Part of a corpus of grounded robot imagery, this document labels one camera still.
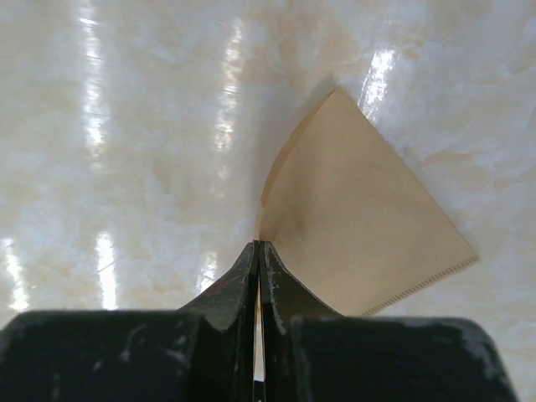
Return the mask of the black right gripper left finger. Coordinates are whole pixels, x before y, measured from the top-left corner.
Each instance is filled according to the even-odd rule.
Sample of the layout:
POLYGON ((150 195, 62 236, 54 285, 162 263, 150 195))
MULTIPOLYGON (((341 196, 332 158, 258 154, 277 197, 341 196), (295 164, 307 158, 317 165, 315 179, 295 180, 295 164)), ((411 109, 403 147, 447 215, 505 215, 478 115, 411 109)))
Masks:
POLYGON ((250 401, 256 246, 177 310, 24 312, 1 331, 4 401, 250 401))

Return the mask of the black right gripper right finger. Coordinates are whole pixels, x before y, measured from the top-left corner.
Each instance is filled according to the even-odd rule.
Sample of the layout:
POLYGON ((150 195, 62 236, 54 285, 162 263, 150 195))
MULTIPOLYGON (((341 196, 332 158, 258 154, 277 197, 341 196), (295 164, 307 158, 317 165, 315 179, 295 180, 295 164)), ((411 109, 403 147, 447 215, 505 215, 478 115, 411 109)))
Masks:
POLYGON ((268 401, 514 401, 492 339, 453 317, 345 317, 259 244, 268 401))

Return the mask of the brown paper filter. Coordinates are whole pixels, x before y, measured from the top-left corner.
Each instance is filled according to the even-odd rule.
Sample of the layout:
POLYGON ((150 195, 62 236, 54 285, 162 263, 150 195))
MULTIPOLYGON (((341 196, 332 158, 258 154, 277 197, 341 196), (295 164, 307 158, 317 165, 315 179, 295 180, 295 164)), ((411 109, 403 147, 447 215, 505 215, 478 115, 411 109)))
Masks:
POLYGON ((257 233, 314 296, 347 316, 380 312, 478 260, 341 89, 312 109, 278 154, 257 233))

